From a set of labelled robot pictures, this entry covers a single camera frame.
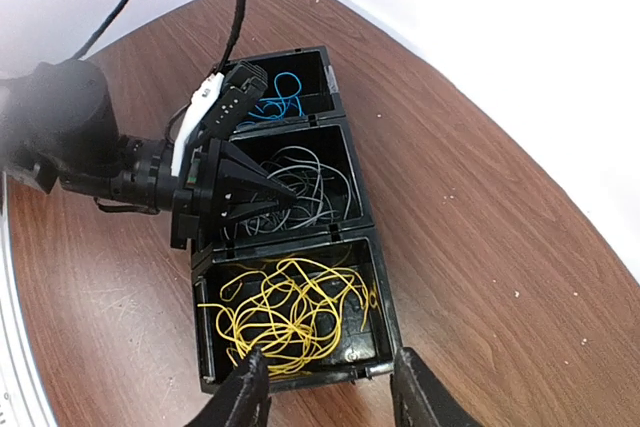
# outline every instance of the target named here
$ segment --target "yellow cable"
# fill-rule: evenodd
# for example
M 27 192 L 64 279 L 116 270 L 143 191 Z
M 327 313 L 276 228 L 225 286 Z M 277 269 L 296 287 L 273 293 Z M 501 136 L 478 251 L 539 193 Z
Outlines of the yellow cable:
M 219 309 L 216 330 L 221 338 L 231 343 L 226 351 L 233 365 L 237 366 L 238 357 L 243 359 L 251 349 L 260 346 L 263 354 L 271 359 L 269 374 L 272 378 L 296 374 L 309 362 L 327 358 L 340 345 L 344 304 L 349 294 L 358 298 L 363 311 L 361 331 L 366 326 L 369 308 L 377 306 L 371 305 L 377 304 L 375 291 L 369 291 L 359 272 L 337 267 L 345 259 L 332 267 L 302 257 L 268 259 L 269 263 L 277 262 L 270 274 L 265 273 L 268 264 L 257 270 L 234 264 L 246 272 L 221 287 L 222 303 L 198 304 L 198 307 Z M 260 292 L 244 298 L 235 307 L 225 305 L 234 302 L 245 285 L 245 278 L 252 275 L 262 277 Z M 301 277 L 302 281 L 296 281 L 293 276 Z M 331 286 L 333 290 L 336 284 L 341 285 L 341 290 L 330 295 L 325 286 Z M 320 315 L 334 319 L 332 330 L 324 335 L 317 330 Z M 223 330 L 221 319 L 224 316 L 229 327 Z M 293 353 L 286 351 L 288 347 L 294 348 Z

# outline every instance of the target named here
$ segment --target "table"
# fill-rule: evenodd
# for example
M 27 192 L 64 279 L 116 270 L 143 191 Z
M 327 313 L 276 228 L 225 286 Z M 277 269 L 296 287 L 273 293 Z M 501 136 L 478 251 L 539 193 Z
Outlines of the table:
M 124 132 L 161 135 L 218 60 L 232 12 L 233 0 L 197 0 L 92 59 Z M 451 82 L 335 0 L 249 0 L 234 56 L 320 44 L 405 344 L 486 425 L 638 425 L 640 288 L 584 215 Z M 169 248 L 169 217 L 106 215 L 16 185 L 11 207 L 28 332 L 60 424 L 188 421 L 206 396 L 189 259 Z M 377 378 L 279 394 L 270 425 L 392 424 Z

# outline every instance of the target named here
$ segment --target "tangled gray cord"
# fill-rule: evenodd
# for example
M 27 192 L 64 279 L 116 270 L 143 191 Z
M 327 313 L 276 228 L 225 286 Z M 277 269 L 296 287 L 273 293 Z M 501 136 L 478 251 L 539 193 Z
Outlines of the tangled gray cord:
M 303 153 L 310 158 L 294 157 L 294 152 Z M 320 162 L 313 151 L 294 145 L 283 147 L 261 166 L 270 172 L 269 179 L 277 179 L 292 189 L 298 196 L 298 201 L 288 210 L 259 215 L 241 222 L 239 225 L 247 235 L 301 229 L 319 223 L 330 224 L 338 219 L 347 218 L 353 198 L 351 183 L 338 169 Z M 347 191 L 344 210 L 335 208 L 336 206 L 327 195 L 327 192 L 339 192 L 336 189 L 336 183 L 341 182 L 344 183 Z M 234 237 L 237 236 L 237 228 L 238 226 L 236 226 Z M 223 230 L 223 234 L 227 240 L 231 240 L 227 229 Z

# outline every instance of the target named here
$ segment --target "blue cord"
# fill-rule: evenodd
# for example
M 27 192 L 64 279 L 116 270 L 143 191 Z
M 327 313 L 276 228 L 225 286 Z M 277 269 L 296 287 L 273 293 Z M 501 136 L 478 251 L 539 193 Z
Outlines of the blue cord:
M 298 83 L 298 90 L 291 95 L 284 96 L 282 92 L 280 92 L 280 86 L 278 85 L 278 81 L 284 77 L 289 76 L 292 77 Z M 275 79 L 273 79 L 273 86 L 276 89 L 277 97 L 264 97 L 258 101 L 258 104 L 255 107 L 256 113 L 249 112 L 249 117 L 257 119 L 258 121 L 273 121 L 273 120 L 282 120 L 286 117 L 289 109 L 293 108 L 298 111 L 299 117 L 304 117 L 306 114 L 302 110 L 302 105 L 300 104 L 300 92 L 302 92 L 302 82 L 297 75 L 292 74 L 291 72 L 281 72 L 276 75 Z M 256 122 L 247 120 L 245 122 L 241 122 L 238 124 L 238 128 L 243 127 L 245 125 L 254 125 Z

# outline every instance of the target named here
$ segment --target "plastic container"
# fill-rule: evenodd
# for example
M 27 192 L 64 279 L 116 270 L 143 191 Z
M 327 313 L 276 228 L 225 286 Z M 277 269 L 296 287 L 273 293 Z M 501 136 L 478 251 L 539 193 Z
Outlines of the plastic container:
M 269 160 L 279 149 L 286 146 L 298 145 L 313 151 L 320 162 L 338 169 L 349 180 L 352 197 L 346 218 L 335 219 L 333 223 L 322 220 L 316 225 L 295 230 L 253 236 L 249 236 L 246 229 L 240 226 L 237 231 L 227 231 L 231 240 L 227 239 L 224 233 L 212 233 L 211 248 L 242 248 L 373 226 L 369 197 L 346 119 L 318 121 L 312 124 L 313 126 L 307 123 L 247 132 L 232 137 L 231 141 L 258 163 Z M 342 212 L 348 200 L 348 190 L 344 181 L 336 177 L 327 187 L 329 190 L 326 193 L 331 204 Z
M 220 301 L 220 288 L 246 269 L 273 269 L 274 259 L 295 254 L 325 265 L 356 269 L 368 288 L 375 292 L 377 307 L 369 311 L 361 331 L 363 312 L 354 295 L 345 304 L 341 342 L 325 359 L 313 361 L 306 373 L 271 382 L 271 391 L 291 390 L 344 381 L 355 381 L 390 373 L 393 356 L 401 346 L 386 267 L 375 229 L 364 229 L 296 240 L 276 245 L 256 246 L 235 251 L 210 252 L 193 270 L 196 337 L 203 392 L 214 393 L 233 370 L 226 349 L 230 343 L 216 331 L 215 308 L 198 308 L 199 303 Z M 260 280 L 247 280 L 234 299 L 241 302 L 259 290 Z
M 305 49 L 295 49 L 285 52 L 277 52 L 268 55 L 248 57 L 238 59 L 251 62 L 262 67 L 269 77 L 269 88 L 264 97 L 273 98 L 277 96 L 274 80 L 276 76 L 283 72 L 295 74 L 302 84 L 302 91 L 299 94 L 302 111 L 305 114 L 300 117 L 297 109 L 290 108 L 286 111 L 283 119 L 261 120 L 252 116 L 247 116 L 240 124 L 237 131 L 256 130 L 268 128 L 276 125 L 289 125 L 309 120 L 323 120 L 345 115 L 338 85 L 333 73 L 333 68 L 329 61 L 329 54 L 326 47 L 311 47 Z M 225 70 L 233 67 L 231 63 Z M 289 76 L 282 76 L 278 85 L 282 95 L 293 94 L 298 89 L 297 82 Z M 276 110 L 265 111 L 265 116 L 273 114 Z

